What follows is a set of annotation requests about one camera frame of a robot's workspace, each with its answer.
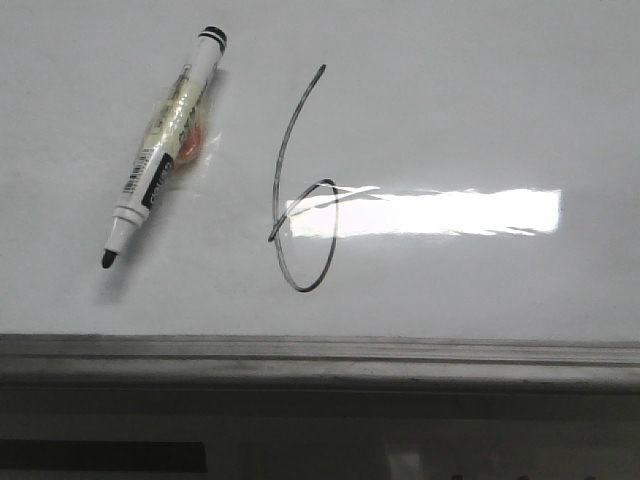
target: black marker tip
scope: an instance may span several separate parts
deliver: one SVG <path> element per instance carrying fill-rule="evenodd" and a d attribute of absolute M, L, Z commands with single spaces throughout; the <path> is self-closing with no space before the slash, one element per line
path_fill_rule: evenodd
<path fill-rule="evenodd" d="M 118 254 L 113 250 L 105 249 L 104 255 L 102 256 L 102 268 L 109 268 L 111 265 L 113 265 L 113 261 L 117 256 Z"/>

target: drawn line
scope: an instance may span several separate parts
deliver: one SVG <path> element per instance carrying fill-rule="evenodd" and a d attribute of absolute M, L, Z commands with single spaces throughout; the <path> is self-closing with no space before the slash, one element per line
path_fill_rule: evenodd
<path fill-rule="evenodd" d="M 322 65 L 318 69 L 313 79 L 309 83 L 309 86 L 302 94 L 302 97 L 300 98 L 300 101 L 298 102 L 298 105 L 296 106 L 296 109 L 294 110 L 293 115 L 291 116 L 291 120 L 289 120 L 289 125 L 287 126 L 287 130 L 285 131 L 284 138 L 282 139 L 282 144 L 280 145 L 280 152 L 278 153 L 278 160 L 276 162 L 276 173 L 273 178 L 273 196 L 271 199 L 272 200 L 271 210 L 273 213 L 273 229 L 269 234 L 268 241 L 274 242 L 276 246 L 276 253 L 278 255 L 278 265 L 280 265 L 280 270 L 282 271 L 282 275 L 284 276 L 285 280 L 287 281 L 287 283 L 289 283 L 289 285 L 291 285 L 291 287 L 293 287 L 298 292 L 302 292 L 302 293 L 311 292 L 312 290 L 315 290 L 322 283 L 324 278 L 327 276 L 327 272 L 331 267 L 331 261 L 333 260 L 333 254 L 335 253 L 336 243 L 338 241 L 338 203 L 339 203 L 338 189 L 336 187 L 335 182 L 330 178 L 325 178 L 323 180 L 315 182 L 313 185 L 307 188 L 304 192 L 302 192 L 298 196 L 298 198 L 296 198 L 295 201 L 293 201 L 291 205 L 289 205 L 289 207 L 285 210 L 285 212 L 282 215 L 279 215 L 278 205 L 280 204 L 280 178 L 282 176 L 282 164 L 284 162 L 284 154 L 287 150 L 289 138 L 291 137 L 291 132 L 293 131 L 293 126 L 296 124 L 296 121 L 298 120 L 298 115 L 300 115 L 300 111 L 302 110 L 302 107 L 307 101 L 307 97 L 313 90 L 313 87 L 316 86 L 316 83 L 318 83 L 318 80 L 320 80 L 320 77 L 322 76 L 326 68 L 327 68 L 326 65 Z M 282 243 L 280 241 L 280 228 L 282 228 L 282 225 L 284 224 L 285 220 L 289 217 L 291 212 L 293 212 L 296 206 L 298 206 L 298 204 L 302 200 L 304 200 L 309 195 L 311 195 L 311 193 L 313 193 L 314 190 L 322 186 L 331 186 L 331 189 L 333 191 L 334 201 L 331 203 L 335 203 L 336 205 L 335 222 L 333 225 L 333 237 L 331 239 L 331 246 L 329 247 L 329 254 L 327 255 L 327 260 L 324 263 L 324 267 L 322 268 L 320 275 L 311 284 L 305 287 L 305 286 L 299 285 L 291 275 L 291 272 L 289 272 L 289 268 L 287 267 L 287 262 L 285 261 L 285 258 L 284 258 L 284 252 L 282 250 Z"/>

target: whiteboard frame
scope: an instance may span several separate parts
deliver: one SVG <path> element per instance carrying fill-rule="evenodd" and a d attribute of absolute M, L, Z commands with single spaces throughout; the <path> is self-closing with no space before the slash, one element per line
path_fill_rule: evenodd
<path fill-rule="evenodd" d="M 640 343 L 0 335 L 0 386 L 640 392 Z"/>

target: marker barrel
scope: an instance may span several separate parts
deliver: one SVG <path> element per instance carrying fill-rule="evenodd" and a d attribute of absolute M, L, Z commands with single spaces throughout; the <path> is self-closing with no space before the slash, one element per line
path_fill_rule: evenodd
<path fill-rule="evenodd" d="M 182 74 L 144 136 L 129 179 L 116 202 L 105 250 L 119 253 L 149 216 L 182 144 L 194 127 L 200 100 L 222 58 L 226 41 L 226 35 L 216 27 L 207 27 L 198 36 Z"/>

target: marker label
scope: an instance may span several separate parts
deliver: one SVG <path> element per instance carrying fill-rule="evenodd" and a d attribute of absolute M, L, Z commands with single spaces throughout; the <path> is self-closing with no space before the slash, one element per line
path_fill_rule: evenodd
<path fill-rule="evenodd" d="M 133 191 L 136 189 L 136 187 L 138 186 L 138 182 L 140 181 L 140 177 L 147 168 L 147 165 L 149 165 L 152 154 L 152 148 L 143 148 L 140 151 L 135 162 L 133 162 L 133 170 L 131 171 L 131 175 L 129 175 L 129 180 L 122 190 L 123 193 L 133 193 Z"/>
<path fill-rule="evenodd" d="M 151 210 L 151 206 L 153 202 L 156 200 L 156 195 L 160 191 L 162 185 L 164 185 L 165 180 L 167 179 L 167 175 L 173 168 L 173 158 L 169 156 L 168 153 L 165 153 L 160 160 L 160 165 L 158 165 L 158 169 L 156 173 L 153 175 L 151 179 L 151 183 L 149 184 L 149 188 L 142 197 L 142 204 Z"/>
<path fill-rule="evenodd" d="M 189 76 L 191 65 L 187 65 L 171 89 L 166 103 L 160 109 L 147 134 L 143 148 L 162 145 L 165 151 L 176 158 L 182 141 L 193 126 L 193 117 L 206 85 Z"/>

